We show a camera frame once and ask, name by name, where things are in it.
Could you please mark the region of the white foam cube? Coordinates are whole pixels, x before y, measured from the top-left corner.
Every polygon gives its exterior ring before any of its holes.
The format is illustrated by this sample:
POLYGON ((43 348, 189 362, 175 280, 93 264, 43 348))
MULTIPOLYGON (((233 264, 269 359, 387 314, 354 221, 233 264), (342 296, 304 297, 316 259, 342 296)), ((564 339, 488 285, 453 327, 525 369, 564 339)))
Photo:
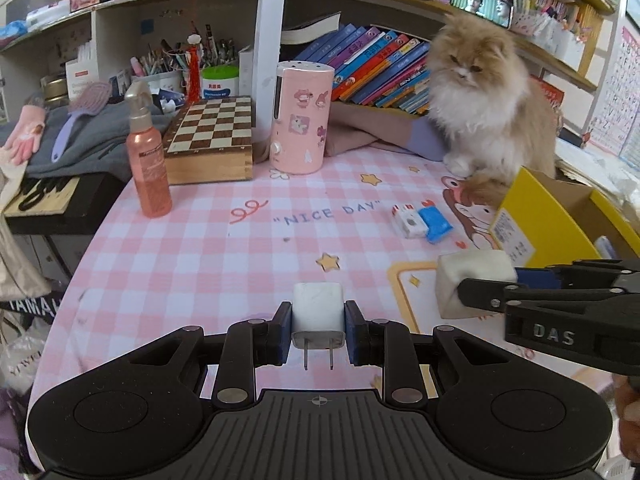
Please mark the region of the white foam cube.
POLYGON ((506 285, 518 274, 502 250, 465 249, 438 258, 435 296, 444 320, 480 318, 499 312, 506 285))

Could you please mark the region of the white USB charger plug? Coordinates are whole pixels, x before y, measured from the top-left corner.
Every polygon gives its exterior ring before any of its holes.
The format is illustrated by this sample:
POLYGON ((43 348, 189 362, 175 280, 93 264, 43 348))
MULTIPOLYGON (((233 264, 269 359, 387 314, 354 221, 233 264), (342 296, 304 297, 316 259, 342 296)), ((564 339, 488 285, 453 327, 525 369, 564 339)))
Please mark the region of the white USB charger plug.
POLYGON ((329 369, 334 370, 334 351, 346 341, 343 287, 340 283, 298 283, 293 289, 293 346, 303 351, 304 370, 309 352, 329 352, 329 369))

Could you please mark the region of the blue packet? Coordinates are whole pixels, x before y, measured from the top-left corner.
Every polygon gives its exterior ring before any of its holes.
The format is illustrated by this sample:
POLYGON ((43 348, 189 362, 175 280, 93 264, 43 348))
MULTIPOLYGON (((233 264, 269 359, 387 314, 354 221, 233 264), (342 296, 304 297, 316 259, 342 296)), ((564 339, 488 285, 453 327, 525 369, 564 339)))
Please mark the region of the blue packet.
POLYGON ((424 203, 418 215, 426 225, 426 239, 431 244, 441 242, 452 231, 452 225, 432 203, 424 203))

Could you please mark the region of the white red staple box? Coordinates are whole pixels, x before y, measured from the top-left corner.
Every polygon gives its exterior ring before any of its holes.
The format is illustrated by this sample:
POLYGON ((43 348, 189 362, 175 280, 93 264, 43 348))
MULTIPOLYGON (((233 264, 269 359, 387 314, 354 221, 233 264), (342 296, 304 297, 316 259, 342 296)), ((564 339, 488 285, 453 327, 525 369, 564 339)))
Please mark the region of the white red staple box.
POLYGON ((413 204, 395 204, 392 208, 392 218, 400 234, 407 240, 426 237, 426 223, 413 204))

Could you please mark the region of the stack of books and papers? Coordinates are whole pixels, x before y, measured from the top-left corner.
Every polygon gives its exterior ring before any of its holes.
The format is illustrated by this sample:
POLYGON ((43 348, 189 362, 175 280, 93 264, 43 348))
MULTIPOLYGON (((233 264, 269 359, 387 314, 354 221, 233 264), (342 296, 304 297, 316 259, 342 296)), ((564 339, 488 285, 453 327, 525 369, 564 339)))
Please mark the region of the stack of books and papers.
POLYGON ((597 188, 616 205, 639 211, 639 177, 616 157, 593 154, 558 139, 555 165, 565 177, 597 188))

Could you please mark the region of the pink checkered tablecloth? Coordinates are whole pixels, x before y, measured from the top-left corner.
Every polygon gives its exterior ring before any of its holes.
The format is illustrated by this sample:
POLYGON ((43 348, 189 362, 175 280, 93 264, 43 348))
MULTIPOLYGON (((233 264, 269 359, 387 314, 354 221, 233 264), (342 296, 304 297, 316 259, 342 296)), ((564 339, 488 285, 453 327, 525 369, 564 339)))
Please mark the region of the pink checkered tablecloth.
POLYGON ((468 249, 489 208, 448 200, 439 162, 360 148, 308 176, 259 165, 252 180, 176 186, 149 219, 127 186, 70 281, 44 347, 34 396, 186 325, 222 333, 270 318, 300 282, 340 283, 368 318, 426 333, 439 321, 434 266, 468 249), (407 240, 395 204, 432 203, 452 225, 437 244, 407 240))

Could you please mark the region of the fluffy orange white cat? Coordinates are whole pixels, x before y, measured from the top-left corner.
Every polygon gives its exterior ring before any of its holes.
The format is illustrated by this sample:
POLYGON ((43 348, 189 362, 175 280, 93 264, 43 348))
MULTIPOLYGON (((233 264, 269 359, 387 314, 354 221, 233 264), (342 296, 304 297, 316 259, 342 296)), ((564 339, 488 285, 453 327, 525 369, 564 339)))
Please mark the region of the fluffy orange white cat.
POLYGON ((552 178, 559 116, 503 28, 448 14, 431 41, 427 117, 449 144, 448 170, 497 208, 521 169, 552 178))

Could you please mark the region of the wooden chess board box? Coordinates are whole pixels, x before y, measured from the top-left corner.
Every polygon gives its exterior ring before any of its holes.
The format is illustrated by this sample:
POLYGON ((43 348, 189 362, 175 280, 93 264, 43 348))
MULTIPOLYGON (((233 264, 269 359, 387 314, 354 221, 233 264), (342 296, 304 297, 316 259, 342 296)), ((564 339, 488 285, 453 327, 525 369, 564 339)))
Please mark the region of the wooden chess board box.
POLYGON ((248 96, 184 106, 163 137, 171 185, 247 181, 253 177, 253 110, 248 96))

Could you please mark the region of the pink spray bottle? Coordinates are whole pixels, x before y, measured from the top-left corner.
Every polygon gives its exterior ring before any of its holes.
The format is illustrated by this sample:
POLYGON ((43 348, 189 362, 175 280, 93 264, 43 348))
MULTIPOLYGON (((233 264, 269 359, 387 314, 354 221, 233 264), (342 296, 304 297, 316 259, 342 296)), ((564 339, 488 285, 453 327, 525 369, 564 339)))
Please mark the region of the pink spray bottle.
POLYGON ((172 199, 164 157, 163 138, 152 122, 153 104, 149 85, 135 80, 125 94, 129 107, 127 153, 142 214, 163 217, 172 208, 172 199))

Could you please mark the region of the pink folded cloth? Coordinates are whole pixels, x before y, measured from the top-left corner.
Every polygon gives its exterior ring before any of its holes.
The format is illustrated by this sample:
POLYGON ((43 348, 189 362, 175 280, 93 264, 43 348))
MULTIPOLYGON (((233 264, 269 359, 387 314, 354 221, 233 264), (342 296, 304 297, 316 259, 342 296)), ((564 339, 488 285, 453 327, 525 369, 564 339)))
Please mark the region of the pink folded cloth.
POLYGON ((365 146, 405 151, 432 162, 441 162, 449 151, 442 129, 428 116, 333 103, 324 154, 333 157, 365 146))

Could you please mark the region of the grey folded clothes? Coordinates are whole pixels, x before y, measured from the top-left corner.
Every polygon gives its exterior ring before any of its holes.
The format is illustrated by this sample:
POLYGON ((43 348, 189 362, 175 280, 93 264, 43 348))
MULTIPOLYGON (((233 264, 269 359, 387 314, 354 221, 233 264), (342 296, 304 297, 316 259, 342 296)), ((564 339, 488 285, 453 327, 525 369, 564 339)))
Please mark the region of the grey folded clothes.
POLYGON ((46 110, 40 148, 28 162, 14 166, 9 153, 2 150, 17 123, 1 127, 1 179, 15 178, 24 171, 29 178, 45 179, 77 177, 85 174, 110 174, 119 181, 131 179, 126 137, 129 134, 128 106, 124 102, 108 104, 96 117, 78 119, 70 136, 70 143, 58 162, 51 162, 56 136, 66 122, 65 107, 46 110))

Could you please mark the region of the green lid white jar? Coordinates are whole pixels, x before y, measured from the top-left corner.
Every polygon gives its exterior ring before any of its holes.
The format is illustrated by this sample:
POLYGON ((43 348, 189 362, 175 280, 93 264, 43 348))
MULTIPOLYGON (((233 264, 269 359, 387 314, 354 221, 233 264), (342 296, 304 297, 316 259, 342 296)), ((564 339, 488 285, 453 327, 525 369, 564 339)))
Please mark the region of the green lid white jar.
POLYGON ((201 95, 203 99, 234 98, 239 95, 238 66, 231 64, 208 66, 201 69, 201 95))

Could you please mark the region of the smartphone showing video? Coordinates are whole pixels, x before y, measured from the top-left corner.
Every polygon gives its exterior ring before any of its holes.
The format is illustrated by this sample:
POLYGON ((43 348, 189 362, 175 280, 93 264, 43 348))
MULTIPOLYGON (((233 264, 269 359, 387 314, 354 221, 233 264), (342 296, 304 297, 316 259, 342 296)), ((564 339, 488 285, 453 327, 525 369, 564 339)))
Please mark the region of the smartphone showing video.
POLYGON ((450 0, 450 4, 502 28, 511 26, 512 6, 506 0, 450 0))

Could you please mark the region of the purple hair brush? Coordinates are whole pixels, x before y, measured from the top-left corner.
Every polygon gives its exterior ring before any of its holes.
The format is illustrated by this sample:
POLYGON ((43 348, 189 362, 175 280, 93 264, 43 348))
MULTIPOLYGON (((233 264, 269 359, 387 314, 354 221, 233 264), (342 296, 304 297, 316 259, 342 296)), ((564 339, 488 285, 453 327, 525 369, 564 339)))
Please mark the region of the purple hair brush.
POLYGON ((96 81, 88 84, 80 96, 70 104, 66 122, 55 138, 51 152, 51 162, 58 162, 70 143, 70 136, 78 119, 96 117, 106 107, 112 95, 112 86, 106 82, 96 81))

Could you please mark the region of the wooden shelf unit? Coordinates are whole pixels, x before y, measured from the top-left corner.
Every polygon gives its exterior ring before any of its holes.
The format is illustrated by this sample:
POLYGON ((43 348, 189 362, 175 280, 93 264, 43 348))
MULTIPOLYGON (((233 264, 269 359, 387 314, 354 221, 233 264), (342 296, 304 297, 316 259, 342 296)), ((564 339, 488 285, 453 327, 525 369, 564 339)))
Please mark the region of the wooden shelf unit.
MULTIPOLYGON (((192 28, 212 26, 216 35, 245 47, 254 40, 258 0, 111 0, 85 8, 23 35, 1 51, 1 94, 9 120, 53 70, 55 38, 72 28, 91 30, 99 73, 107 79, 152 42, 178 39, 192 28)), ((343 23, 375 25, 430 39, 457 10, 434 0, 283 0, 285 25, 338 13, 343 23)))

